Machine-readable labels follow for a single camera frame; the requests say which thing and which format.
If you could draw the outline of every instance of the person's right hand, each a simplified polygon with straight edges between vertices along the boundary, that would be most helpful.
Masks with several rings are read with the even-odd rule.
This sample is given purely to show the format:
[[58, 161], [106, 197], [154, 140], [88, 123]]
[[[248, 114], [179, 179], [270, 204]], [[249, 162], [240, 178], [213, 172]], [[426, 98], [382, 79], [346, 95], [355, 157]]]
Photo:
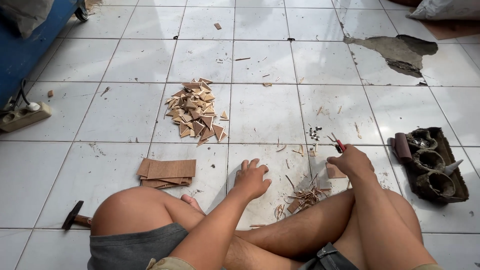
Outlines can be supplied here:
[[264, 174], [268, 172], [268, 167], [261, 165], [257, 168], [257, 164], [260, 159], [253, 159], [250, 164], [248, 160], [244, 160], [241, 163], [241, 170], [237, 171], [235, 175], [235, 183], [233, 185], [232, 191], [237, 191], [242, 194], [249, 201], [256, 199], [263, 195], [272, 180], [265, 179]]
[[343, 154], [336, 157], [327, 158], [327, 162], [338, 167], [348, 177], [362, 176], [371, 172], [375, 172], [372, 162], [365, 153], [358, 150], [351, 144], [346, 144]]

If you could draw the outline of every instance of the hammer head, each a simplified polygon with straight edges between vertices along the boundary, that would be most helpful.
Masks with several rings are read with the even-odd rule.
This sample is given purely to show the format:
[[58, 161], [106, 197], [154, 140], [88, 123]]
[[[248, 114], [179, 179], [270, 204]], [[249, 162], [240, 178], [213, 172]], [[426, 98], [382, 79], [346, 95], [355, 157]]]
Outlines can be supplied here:
[[82, 208], [83, 204], [84, 204], [84, 201], [78, 201], [75, 207], [70, 211], [70, 213], [68, 213], [68, 216], [61, 227], [63, 230], [69, 230], [72, 227], [73, 221], [75, 220], [75, 217], [78, 215], [78, 212], [80, 212], [80, 208]]

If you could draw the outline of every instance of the gray shorts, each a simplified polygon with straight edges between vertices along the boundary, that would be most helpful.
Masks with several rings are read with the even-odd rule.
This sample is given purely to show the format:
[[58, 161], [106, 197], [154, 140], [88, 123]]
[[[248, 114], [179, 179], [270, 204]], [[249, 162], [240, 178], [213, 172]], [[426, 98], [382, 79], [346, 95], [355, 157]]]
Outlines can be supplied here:
[[[178, 223], [141, 233], [90, 236], [88, 270], [145, 270], [150, 259], [168, 255], [188, 235]], [[357, 270], [328, 243], [299, 270]]]

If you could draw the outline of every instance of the hammer handle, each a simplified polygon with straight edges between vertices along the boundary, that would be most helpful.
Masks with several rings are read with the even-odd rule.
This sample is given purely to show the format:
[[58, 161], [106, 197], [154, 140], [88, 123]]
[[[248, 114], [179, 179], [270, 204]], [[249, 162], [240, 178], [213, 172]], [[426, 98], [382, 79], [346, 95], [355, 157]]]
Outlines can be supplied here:
[[86, 216], [77, 215], [73, 222], [83, 227], [88, 227], [88, 228], [92, 227], [92, 218], [89, 218]]

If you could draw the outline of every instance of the exposed cement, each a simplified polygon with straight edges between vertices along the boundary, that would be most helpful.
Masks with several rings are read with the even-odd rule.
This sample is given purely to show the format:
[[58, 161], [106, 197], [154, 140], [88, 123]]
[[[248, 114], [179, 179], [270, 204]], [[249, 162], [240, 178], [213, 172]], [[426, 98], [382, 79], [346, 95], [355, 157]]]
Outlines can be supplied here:
[[421, 78], [420, 70], [423, 55], [433, 55], [438, 51], [435, 42], [425, 41], [407, 35], [396, 37], [369, 37], [366, 39], [344, 37], [343, 42], [357, 44], [379, 52], [387, 65], [402, 74]]

